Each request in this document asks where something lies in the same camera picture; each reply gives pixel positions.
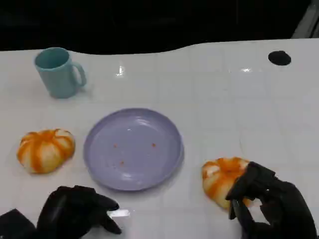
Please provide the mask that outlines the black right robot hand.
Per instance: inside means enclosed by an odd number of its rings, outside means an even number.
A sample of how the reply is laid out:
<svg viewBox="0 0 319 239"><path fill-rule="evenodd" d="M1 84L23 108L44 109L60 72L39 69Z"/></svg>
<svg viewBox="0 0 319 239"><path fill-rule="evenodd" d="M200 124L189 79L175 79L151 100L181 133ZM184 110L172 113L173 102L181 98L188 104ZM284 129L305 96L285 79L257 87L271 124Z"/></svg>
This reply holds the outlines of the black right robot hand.
<svg viewBox="0 0 319 239"><path fill-rule="evenodd" d="M261 201L267 223L254 221L244 199ZM251 161L228 192L229 218L237 219L244 239L317 239L312 214L298 188Z"/></svg>

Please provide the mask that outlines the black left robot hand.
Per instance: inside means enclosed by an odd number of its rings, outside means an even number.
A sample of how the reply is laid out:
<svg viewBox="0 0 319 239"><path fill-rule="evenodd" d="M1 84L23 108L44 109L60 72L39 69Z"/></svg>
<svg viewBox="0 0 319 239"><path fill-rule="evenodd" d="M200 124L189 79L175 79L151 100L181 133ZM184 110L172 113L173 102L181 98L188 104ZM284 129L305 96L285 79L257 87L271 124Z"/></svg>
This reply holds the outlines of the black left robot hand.
<svg viewBox="0 0 319 239"><path fill-rule="evenodd" d="M108 216L119 204L95 189L60 186L47 198L37 221L36 239L80 239L92 228L120 235L122 230Z"/></svg>

